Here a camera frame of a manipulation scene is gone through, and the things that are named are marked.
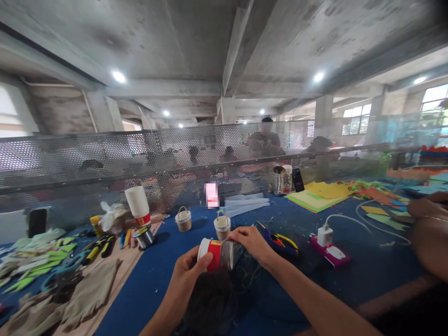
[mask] perforated metal mesh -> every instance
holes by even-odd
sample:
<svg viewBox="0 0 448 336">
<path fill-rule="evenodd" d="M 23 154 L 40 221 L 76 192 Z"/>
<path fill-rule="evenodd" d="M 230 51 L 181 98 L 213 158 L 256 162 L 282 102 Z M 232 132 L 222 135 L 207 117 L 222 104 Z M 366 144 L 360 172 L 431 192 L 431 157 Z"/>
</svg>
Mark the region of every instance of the perforated metal mesh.
<svg viewBox="0 0 448 336">
<path fill-rule="evenodd" d="M 266 190 L 279 164 L 300 166 L 306 182 L 373 174 L 372 152 L 417 152 L 443 131 L 408 115 L 1 139 L 0 207 L 49 206 L 50 225 L 65 227 L 143 185 L 152 211 L 166 211 L 201 201 L 209 180 L 224 196 Z"/>
</svg>

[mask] plastic cup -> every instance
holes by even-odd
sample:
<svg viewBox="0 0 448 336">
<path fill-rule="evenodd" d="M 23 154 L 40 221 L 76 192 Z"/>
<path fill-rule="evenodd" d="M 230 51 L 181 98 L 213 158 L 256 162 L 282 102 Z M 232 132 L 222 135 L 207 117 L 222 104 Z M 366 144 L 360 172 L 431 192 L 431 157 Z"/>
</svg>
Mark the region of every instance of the plastic cup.
<svg viewBox="0 0 448 336">
<path fill-rule="evenodd" d="M 191 229 L 191 212 L 184 206 L 180 207 L 179 212 L 175 217 L 175 221 L 180 232 L 187 232 Z"/>
<path fill-rule="evenodd" d="M 227 217 L 224 211 L 220 211 L 217 214 L 216 219 L 213 221 L 215 226 L 216 234 L 219 240 L 225 240 L 230 233 L 230 218 Z"/>
</svg>

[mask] black smartphone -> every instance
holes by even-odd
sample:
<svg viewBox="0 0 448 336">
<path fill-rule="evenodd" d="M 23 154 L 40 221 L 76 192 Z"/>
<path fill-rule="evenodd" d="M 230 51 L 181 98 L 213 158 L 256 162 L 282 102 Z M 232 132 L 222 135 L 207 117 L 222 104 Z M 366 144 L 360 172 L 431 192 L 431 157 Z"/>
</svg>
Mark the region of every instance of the black smartphone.
<svg viewBox="0 0 448 336">
<path fill-rule="evenodd" d="M 293 182 L 295 187 L 295 192 L 304 191 L 305 186 L 302 181 L 302 174 L 300 173 L 300 169 L 293 169 Z"/>
</svg>

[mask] pink power strip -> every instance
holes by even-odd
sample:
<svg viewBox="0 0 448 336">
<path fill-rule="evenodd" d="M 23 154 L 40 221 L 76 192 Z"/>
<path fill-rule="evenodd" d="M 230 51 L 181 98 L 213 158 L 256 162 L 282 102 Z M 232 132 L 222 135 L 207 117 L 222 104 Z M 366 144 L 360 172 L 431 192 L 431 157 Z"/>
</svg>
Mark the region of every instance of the pink power strip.
<svg viewBox="0 0 448 336">
<path fill-rule="evenodd" d="M 350 262 L 351 256 L 341 250 L 334 244 L 328 246 L 320 246 L 317 243 L 317 236 L 312 236 L 309 239 L 310 244 L 314 247 L 314 249 L 323 256 L 326 260 L 333 265 L 334 268 L 339 268 Z"/>
</svg>

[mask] red label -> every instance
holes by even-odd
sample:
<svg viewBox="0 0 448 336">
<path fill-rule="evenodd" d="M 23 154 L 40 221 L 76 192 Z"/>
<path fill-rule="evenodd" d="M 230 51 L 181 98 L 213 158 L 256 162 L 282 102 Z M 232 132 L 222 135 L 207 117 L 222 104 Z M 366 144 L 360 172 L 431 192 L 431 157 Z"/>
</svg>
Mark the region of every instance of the red label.
<svg viewBox="0 0 448 336">
<path fill-rule="evenodd" d="M 135 221 L 137 222 L 138 225 L 142 226 L 142 225 L 146 225 L 151 221 L 151 214 L 148 213 L 146 216 L 144 217 L 140 217 L 140 218 L 136 218 Z"/>
<path fill-rule="evenodd" d="M 219 258 L 221 254 L 221 244 L 222 242 L 219 240 L 210 241 L 209 248 L 207 252 L 211 252 L 213 254 L 213 259 L 207 266 L 207 271 L 215 271 L 219 269 Z"/>
</svg>

